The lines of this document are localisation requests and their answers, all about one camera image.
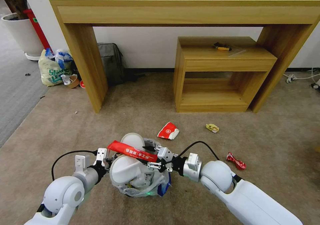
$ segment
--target white wall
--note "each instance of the white wall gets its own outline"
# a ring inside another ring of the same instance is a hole
[[[49,0],[28,0],[53,50],[67,44]],[[114,42],[132,68],[174,67],[178,36],[251,36],[262,28],[204,27],[96,27],[97,42]],[[290,67],[320,67],[320,25],[316,27]]]

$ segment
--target table leg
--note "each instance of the table leg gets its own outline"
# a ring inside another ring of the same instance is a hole
[[[260,110],[318,22],[319,20],[314,24],[270,25],[263,28],[257,42],[278,60],[250,104],[253,112]]]
[[[93,27],[90,24],[63,23],[57,6],[52,8],[86,86],[93,109],[95,113],[99,113],[108,84]]]

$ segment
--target white plant pot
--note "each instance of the white plant pot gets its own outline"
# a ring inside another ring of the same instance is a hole
[[[8,14],[1,17],[1,21],[6,25],[22,51],[25,52],[26,57],[29,60],[39,60],[43,45],[30,20],[10,20],[15,17],[17,17],[16,13]]]

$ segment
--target white plastic lid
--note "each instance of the white plastic lid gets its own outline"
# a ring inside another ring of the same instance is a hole
[[[143,138],[137,133],[127,133],[126,135],[123,136],[123,138],[121,139],[121,142],[129,146],[132,146],[140,151],[145,151],[145,149],[143,148],[144,146]]]

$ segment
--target red snack wrapper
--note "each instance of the red snack wrapper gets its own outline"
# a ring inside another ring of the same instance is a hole
[[[157,155],[155,154],[140,151],[134,147],[131,147],[122,142],[118,142],[116,140],[114,140],[107,148],[112,151],[127,155],[129,157],[140,158],[148,162],[156,162],[158,159]]]
[[[231,152],[228,152],[227,161],[234,162],[236,164],[236,168],[239,170],[245,170],[246,164],[240,160],[237,160]]]
[[[179,133],[179,129],[172,122],[168,122],[158,133],[158,137],[173,140]]]

